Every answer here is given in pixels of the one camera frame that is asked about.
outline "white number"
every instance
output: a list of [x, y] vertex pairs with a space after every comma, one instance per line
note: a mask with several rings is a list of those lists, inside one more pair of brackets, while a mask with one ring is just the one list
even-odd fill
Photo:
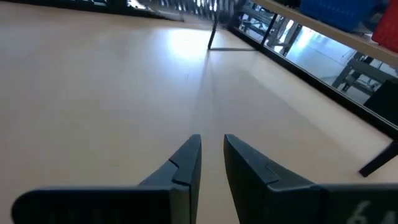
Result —
[[370, 201], [359, 203], [353, 215], [347, 220], [347, 224], [367, 224], [368, 220], [365, 216], [361, 215], [361, 213], [363, 213], [363, 210], [370, 204]]

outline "black table leg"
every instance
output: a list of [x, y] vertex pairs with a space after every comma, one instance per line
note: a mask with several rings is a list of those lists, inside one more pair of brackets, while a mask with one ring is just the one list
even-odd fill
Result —
[[217, 30], [217, 25], [218, 25], [218, 15], [216, 15], [214, 19], [214, 24], [213, 24], [213, 29], [211, 30], [211, 35], [210, 35], [210, 40], [207, 45], [208, 50], [223, 50], [223, 51], [256, 51], [256, 49], [238, 49], [238, 48], [230, 48], [230, 47], [214, 47], [211, 48], [211, 45], [213, 43], [214, 36], [216, 34]]
[[398, 155], [398, 142], [391, 143], [387, 149], [383, 150], [376, 158], [370, 163], [366, 164], [359, 173], [363, 177], [369, 176], [371, 173], [376, 171], [378, 168], [386, 164], [388, 161]]

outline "table surface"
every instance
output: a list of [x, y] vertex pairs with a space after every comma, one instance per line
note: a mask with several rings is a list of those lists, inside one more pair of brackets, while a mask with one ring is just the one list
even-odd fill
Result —
[[[0, 2], [0, 223], [43, 186], [135, 185], [200, 133], [198, 223], [238, 223], [223, 135], [314, 181], [397, 182], [390, 139], [257, 52], [192, 24]], [[217, 32], [214, 47], [249, 47]]]

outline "blurry object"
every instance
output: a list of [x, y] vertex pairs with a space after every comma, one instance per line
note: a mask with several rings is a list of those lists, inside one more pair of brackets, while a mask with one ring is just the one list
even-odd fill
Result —
[[354, 31], [374, 7], [374, 0], [302, 0], [300, 11], [344, 31]]
[[376, 30], [377, 25], [379, 24], [381, 17], [387, 9], [389, 0], [379, 0], [378, 3], [373, 7], [368, 17], [363, 21], [363, 25], [369, 29], [371, 32]]
[[398, 52], [398, 0], [390, 3], [377, 25], [372, 40], [392, 51]]
[[301, 3], [301, 0], [274, 0], [274, 1], [290, 7], [300, 7]]
[[181, 21], [199, 19], [228, 24], [240, 12], [247, 0], [138, 0], [139, 4]]

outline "blue crate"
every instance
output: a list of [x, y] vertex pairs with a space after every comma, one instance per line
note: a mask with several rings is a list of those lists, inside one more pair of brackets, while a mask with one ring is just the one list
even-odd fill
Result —
[[365, 20], [377, 0], [302, 0], [300, 12], [344, 31]]

